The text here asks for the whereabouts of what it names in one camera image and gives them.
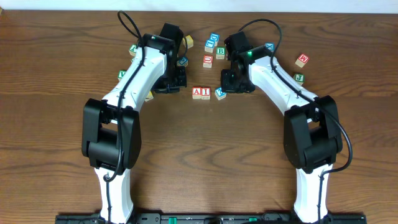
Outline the red A block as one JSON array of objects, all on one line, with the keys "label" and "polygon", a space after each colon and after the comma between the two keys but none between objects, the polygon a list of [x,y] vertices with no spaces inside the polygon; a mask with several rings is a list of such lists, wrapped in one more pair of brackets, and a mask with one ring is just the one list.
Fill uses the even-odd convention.
[{"label": "red A block", "polygon": [[194,86],[192,88],[192,98],[194,100],[199,100],[201,99],[201,87],[199,86]]}]

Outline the red I block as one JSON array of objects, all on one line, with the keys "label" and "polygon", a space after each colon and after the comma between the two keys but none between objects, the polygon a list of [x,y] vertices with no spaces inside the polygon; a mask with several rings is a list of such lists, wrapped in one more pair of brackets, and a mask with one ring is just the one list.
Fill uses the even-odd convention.
[{"label": "red I block", "polygon": [[202,87],[201,88],[201,99],[209,100],[211,98],[211,88],[210,87]]}]

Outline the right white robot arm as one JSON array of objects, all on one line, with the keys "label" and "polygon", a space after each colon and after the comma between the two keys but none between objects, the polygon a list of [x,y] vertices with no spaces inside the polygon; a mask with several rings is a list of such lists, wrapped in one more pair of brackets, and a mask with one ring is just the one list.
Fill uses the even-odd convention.
[{"label": "right white robot arm", "polygon": [[300,86],[270,50],[253,47],[244,32],[230,35],[224,44],[231,67],[221,71],[222,91],[250,93],[259,87],[278,107],[284,117],[284,151],[297,174],[294,212],[303,223],[320,222],[328,214],[328,173],[343,147],[334,99]]}]

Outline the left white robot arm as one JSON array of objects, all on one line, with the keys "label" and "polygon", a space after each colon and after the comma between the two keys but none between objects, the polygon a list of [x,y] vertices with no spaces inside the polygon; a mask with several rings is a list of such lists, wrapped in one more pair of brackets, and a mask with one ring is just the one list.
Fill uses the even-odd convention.
[{"label": "left white robot arm", "polygon": [[182,40],[183,31],[169,23],[159,35],[144,34],[119,83],[83,108],[81,151],[100,182],[104,222],[127,223],[131,217],[130,171],[142,144],[139,112],[150,91],[168,94],[186,87],[185,67],[177,64]]}]

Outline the blue 2 block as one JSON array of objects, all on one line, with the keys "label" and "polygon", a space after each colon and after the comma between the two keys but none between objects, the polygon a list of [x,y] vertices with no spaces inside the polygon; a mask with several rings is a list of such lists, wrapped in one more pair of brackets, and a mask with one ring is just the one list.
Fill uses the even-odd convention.
[{"label": "blue 2 block", "polygon": [[215,96],[218,100],[226,98],[226,95],[227,93],[223,92],[221,87],[215,89]]}]

